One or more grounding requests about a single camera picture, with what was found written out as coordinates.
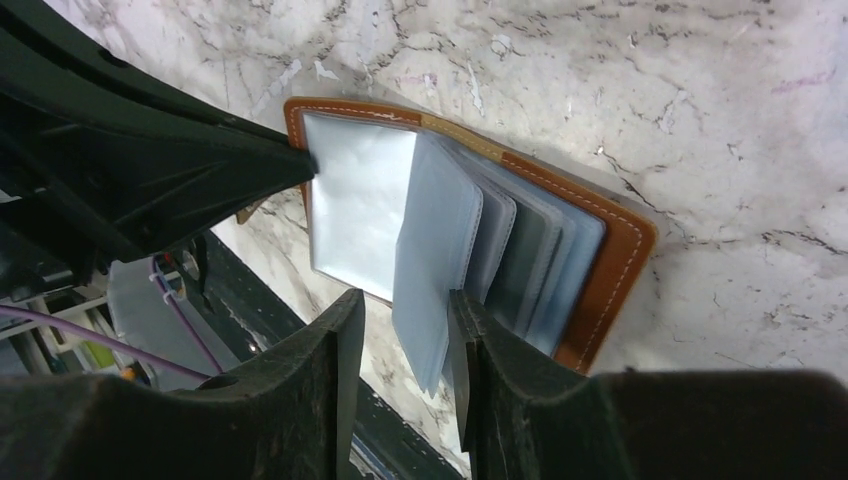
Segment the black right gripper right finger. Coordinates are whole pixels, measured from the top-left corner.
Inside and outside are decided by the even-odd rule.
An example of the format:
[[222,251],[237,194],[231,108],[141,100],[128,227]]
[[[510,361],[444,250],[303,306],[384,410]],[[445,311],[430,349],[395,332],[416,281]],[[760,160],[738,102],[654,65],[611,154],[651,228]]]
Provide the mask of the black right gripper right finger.
[[586,376],[449,295],[459,436],[476,479],[843,479],[847,389],[811,370]]

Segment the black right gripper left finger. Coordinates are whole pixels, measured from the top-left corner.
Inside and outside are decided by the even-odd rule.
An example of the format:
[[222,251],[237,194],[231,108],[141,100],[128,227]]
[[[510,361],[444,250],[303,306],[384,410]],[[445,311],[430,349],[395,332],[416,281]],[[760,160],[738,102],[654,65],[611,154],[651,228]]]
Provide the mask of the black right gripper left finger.
[[363,293],[194,390],[113,375],[5,377],[5,479],[348,479]]

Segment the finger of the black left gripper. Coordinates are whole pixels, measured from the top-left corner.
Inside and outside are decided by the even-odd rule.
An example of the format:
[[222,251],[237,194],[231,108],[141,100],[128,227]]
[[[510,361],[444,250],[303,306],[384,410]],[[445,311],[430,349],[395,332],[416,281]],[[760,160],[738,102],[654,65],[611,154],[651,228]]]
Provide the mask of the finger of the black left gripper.
[[63,262],[171,249],[314,173],[284,134],[142,72],[46,3],[2,3],[1,222]]

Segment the brown leather card holder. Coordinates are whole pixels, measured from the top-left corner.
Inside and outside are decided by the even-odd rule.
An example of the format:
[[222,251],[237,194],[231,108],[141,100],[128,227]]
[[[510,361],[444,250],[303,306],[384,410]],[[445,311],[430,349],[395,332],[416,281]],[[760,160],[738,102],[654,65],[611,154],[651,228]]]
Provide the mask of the brown leather card holder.
[[655,247],[645,215],[441,117],[293,97],[312,268],[388,304],[419,388],[451,377],[448,294],[586,372]]

